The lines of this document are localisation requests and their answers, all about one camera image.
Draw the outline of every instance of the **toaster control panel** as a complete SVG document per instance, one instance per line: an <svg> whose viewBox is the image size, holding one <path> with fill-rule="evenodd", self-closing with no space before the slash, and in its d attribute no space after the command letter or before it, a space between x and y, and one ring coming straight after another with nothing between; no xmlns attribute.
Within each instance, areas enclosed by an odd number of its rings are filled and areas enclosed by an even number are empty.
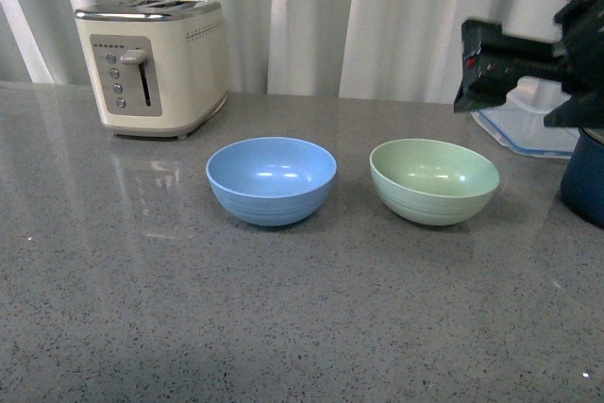
<svg viewBox="0 0 604 403"><path fill-rule="evenodd" d="M107 110L114 115L161 116L151 41L94 34L91 45Z"/></svg>

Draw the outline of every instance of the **black device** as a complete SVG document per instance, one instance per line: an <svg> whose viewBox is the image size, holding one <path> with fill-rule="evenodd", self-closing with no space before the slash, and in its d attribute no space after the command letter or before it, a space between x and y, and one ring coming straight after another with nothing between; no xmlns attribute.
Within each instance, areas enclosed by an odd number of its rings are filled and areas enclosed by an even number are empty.
<svg viewBox="0 0 604 403"><path fill-rule="evenodd" d="M523 76L562 83L570 99L545 126L604 127L604 0L570 0L554 16L562 40L505 35L501 24L468 19L461 26L463 76L455 112L500 106Z"/></svg>

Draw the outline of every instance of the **plastic bowl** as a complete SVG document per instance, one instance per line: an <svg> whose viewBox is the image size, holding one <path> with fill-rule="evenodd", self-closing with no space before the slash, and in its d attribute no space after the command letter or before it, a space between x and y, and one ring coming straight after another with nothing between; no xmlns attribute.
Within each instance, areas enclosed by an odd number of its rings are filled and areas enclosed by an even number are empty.
<svg viewBox="0 0 604 403"><path fill-rule="evenodd" d="M257 226L286 226L313 214L336 175L336 160L314 143L261 137L232 143L208 160L220 204Z"/></svg>
<svg viewBox="0 0 604 403"><path fill-rule="evenodd" d="M377 194L410 221L448 226L477 214L499 185L482 155L453 143L402 139L383 143L369 157Z"/></svg>

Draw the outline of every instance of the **green bowl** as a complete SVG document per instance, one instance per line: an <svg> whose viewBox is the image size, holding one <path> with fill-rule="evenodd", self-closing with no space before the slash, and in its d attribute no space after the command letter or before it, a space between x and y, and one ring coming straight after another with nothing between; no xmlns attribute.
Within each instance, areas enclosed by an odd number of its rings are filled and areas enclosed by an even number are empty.
<svg viewBox="0 0 604 403"><path fill-rule="evenodd" d="M463 222L482 210L499 173L482 155L453 143L401 139L369 157L377 194L388 208L429 226Z"/></svg>

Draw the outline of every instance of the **toaster lever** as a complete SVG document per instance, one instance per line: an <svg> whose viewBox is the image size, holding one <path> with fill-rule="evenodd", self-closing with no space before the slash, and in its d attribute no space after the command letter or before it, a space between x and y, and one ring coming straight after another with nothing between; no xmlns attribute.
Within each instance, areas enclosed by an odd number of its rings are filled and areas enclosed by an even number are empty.
<svg viewBox="0 0 604 403"><path fill-rule="evenodd" d="M147 60L147 53L142 49L129 49L120 57L124 65L140 65Z"/></svg>

